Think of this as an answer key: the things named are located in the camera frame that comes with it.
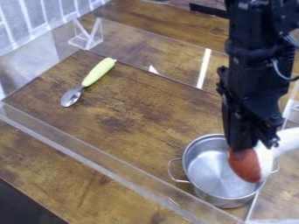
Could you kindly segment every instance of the clear acrylic box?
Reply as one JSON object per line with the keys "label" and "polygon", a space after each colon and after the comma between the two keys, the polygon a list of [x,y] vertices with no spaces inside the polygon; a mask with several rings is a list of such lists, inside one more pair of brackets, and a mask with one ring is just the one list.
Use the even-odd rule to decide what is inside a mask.
{"label": "clear acrylic box", "polygon": [[[73,31],[73,23],[76,24],[77,22],[67,23],[63,27],[53,30],[51,34],[47,34],[51,35],[52,43],[55,43],[51,47],[55,49],[56,55],[53,57],[55,61],[51,64],[45,63],[47,66],[44,69],[35,73],[33,77],[39,77],[37,81],[40,83],[47,83],[47,81],[49,81],[48,76],[45,77],[44,74],[40,76],[44,71],[51,69],[55,65],[57,65],[59,69],[65,69],[65,66],[61,63],[69,63],[68,58],[75,57],[76,59],[77,57],[76,52],[79,49],[73,47],[73,45],[69,45],[71,40],[77,37],[77,34],[80,35],[80,32]],[[99,44],[93,47],[92,45],[89,46],[91,52],[104,57],[111,57],[117,60],[117,63],[148,71],[154,75],[160,75],[167,80],[179,82],[180,84],[178,85],[187,85],[192,89],[198,88],[200,90],[196,91],[204,93],[203,95],[206,95],[206,97],[218,99],[215,91],[215,83],[218,80],[216,68],[228,64],[228,57],[226,54],[115,23],[103,18],[95,18],[91,15],[87,15],[81,19],[80,24],[87,33],[92,34],[93,30],[103,35]],[[89,42],[89,37],[91,35],[84,36],[87,41],[81,46],[85,47],[80,47],[80,49],[88,50],[87,43]],[[29,59],[33,53],[29,50],[24,51]],[[77,74],[75,73],[73,83],[80,82],[80,77],[76,75]],[[294,178],[294,176],[290,177],[290,169],[292,169],[292,172],[298,169],[298,167],[295,167],[295,157],[283,158],[284,161],[280,162],[279,173],[271,176],[264,188],[251,203],[236,209],[219,209],[196,198],[188,187],[175,185],[166,175],[156,175],[156,167],[167,167],[170,158],[176,158],[183,154],[188,141],[186,141],[186,145],[180,145],[180,151],[176,151],[174,155],[166,156],[163,152],[164,149],[159,149],[160,156],[158,157],[164,157],[163,164],[156,167],[150,167],[150,165],[150,169],[144,169],[139,163],[131,163],[131,161],[127,160],[125,155],[121,153],[115,154],[113,149],[104,149],[100,147],[100,143],[96,144],[89,142],[89,137],[81,136],[80,133],[76,132],[76,130],[80,132],[76,123],[68,123],[69,127],[64,129],[61,126],[55,126],[51,115],[47,116],[40,114],[41,111],[39,108],[31,108],[29,106],[23,108],[19,107],[17,103],[9,102],[9,98],[13,98],[15,94],[17,94],[19,91],[23,91],[21,87],[24,84],[27,84],[27,87],[33,85],[33,81],[29,82],[31,80],[32,79],[28,80],[28,83],[15,86],[13,90],[7,92],[8,94],[5,95],[8,95],[8,97],[4,98],[1,102],[1,120],[48,144],[55,150],[77,159],[92,169],[111,177],[120,183],[120,185],[128,187],[166,209],[174,211],[186,220],[194,223],[267,223],[270,220],[282,222],[288,219],[292,219],[294,221],[299,218],[299,202],[295,197],[295,195],[299,194],[298,190],[295,190],[296,178]],[[63,90],[65,88],[67,91],[68,86],[72,86],[73,83],[64,83],[65,86],[61,86]],[[39,89],[39,91],[40,95],[45,94],[41,89]],[[76,111],[80,109],[80,106],[81,105],[79,104],[75,108]],[[57,108],[56,111],[57,117],[67,113],[64,108]],[[190,116],[190,119],[202,119],[204,121],[204,117],[196,118],[196,114]],[[192,138],[199,137],[204,131],[214,133],[220,129],[222,127],[219,125],[215,128],[207,127],[204,130],[195,130],[190,139],[192,140]],[[168,131],[170,134],[172,134],[171,126],[168,127]],[[162,169],[159,172],[167,173],[167,169]]]}

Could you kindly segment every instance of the yellow spoon handle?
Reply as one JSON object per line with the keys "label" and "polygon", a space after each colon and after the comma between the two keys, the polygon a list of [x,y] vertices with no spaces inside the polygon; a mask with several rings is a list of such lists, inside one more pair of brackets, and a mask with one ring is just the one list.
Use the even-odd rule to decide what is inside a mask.
{"label": "yellow spoon handle", "polygon": [[104,76],[104,74],[109,71],[109,69],[115,66],[115,64],[116,64],[115,59],[111,58],[103,59],[89,71],[88,76],[81,82],[81,86],[85,88],[91,86]]}

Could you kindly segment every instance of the metal pot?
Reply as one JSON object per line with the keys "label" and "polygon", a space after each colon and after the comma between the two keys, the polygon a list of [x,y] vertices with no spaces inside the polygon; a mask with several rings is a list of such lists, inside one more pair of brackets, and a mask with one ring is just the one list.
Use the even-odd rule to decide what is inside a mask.
{"label": "metal pot", "polygon": [[[214,134],[195,139],[182,158],[168,163],[168,174],[178,183],[190,183],[198,197],[215,207],[240,207],[252,200],[266,182],[248,183],[231,170],[224,135]],[[182,160],[188,180],[179,180],[171,173],[174,161]]]}

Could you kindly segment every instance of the wooden surface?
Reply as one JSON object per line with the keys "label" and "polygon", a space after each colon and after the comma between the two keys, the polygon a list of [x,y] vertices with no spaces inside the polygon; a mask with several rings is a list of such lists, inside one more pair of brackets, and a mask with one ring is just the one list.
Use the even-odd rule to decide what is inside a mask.
{"label": "wooden surface", "polygon": [[[212,49],[223,47],[226,39],[223,23],[227,22],[219,18],[192,14],[162,5],[152,6],[152,4],[135,0],[112,1],[96,14],[171,38],[206,45]],[[199,35],[203,32],[208,35],[204,36],[206,38]],[[5,102],[172,184],[166,169],[168,160],[182,156],[184,147],[194,138],[222,132],[220,98],[215,94],[208,94],[176,81],[117,63],[103,80],[84,91],[79,103],[72,108],[60,107],[59,101],[63,93],[79,85],[87,71],[100,60],[101,57],[91,52],[77,52],[7,98]],[[47,146],[41,147],[40,143],[29,140],[27,135],[24,135],[25,139],[37,146],[24,145],[25,148],[44,148],[44,150],[39,151],[40,153],[35,153],[37,150],[29,150],[29,155],[25,157],[28,159],[24,160],[28,163],[25,165],[31,167],[28,170],[24,166],[17,166],[21,160],[16,156],[19,152],[15,153],[8,149],[19,149],[17,145],[19,143],[23,145],[24,141],[15,136],[19,132],[8,132],[11,137],[7,139],[11,140],[3,142],[1,158],[9,158],[9,161],[4,163],[1,177],[8,179],[9,183],[13,183],[25,194],[69,222],[92,223],[95,221],[97,223],[96,221],[101,221],[103,217],[104,223],[186,222],[170,211],[166,212],[166,216],[170,215],[172,218],[160,219],[156,211],[162,208],[158,205],[152,206],[152,202],[145,202],[143,197],[140,198],[127,189],[125,192],[129,194],[121,198],[121,203],[117,203],[119,200],[113,198],[113,195],[120,195],[119,189],[123,190],[124,187],[112,180],[108,181],[112,184],[107,185],[104,191],[107,196],[99,202],[97,197],[103,187],[99,190],[97,182],[103,179],[103,175],[95,174],[87,166],[60,153],[52,153],[53,149],[47,149]],[[47,169],[44,166],[48,164],[48,158],[51,158],[51,166]],[[287,163],[292,164],[294,160],[295,157],[288,157],[283,164],[284,172],[282,173],[284,175],[279,178],[282,184],[272,181],[266,186],[256,218],[272,217],[274,210],[268,208],[283,211],[275,213],[278,218],[295,217],[298,214],[299,206],[295,200],[298,171],[292,166],[287,166]],[[179,176],[184,177],[179,165],[175,171]],[[179,187],[191,191],[187,186],[179,185]],[[280,193],[272,197],[275,189],[279,189]],[[88,193],[88,197],[83,200],[84,207],[80,206],[83,207],[80,211],[75,206],[79,206],[80,199],[73,195],[81,195],[84,192]],[[115,199],[115,202],[108,204],[108,210],[101,210],[109,197]],[[284,197],[282,204],[278,203],[280,197]],[[144,219],[135,217],[136,213],[133,215],[129,212],[131,208],[135,210],[140,203],[151,204],[144,208],[145,213],[140,213]],[[111,213],[113,206],[119,211]],[[226,211],[244,218],[247,209],[242,207]]]}

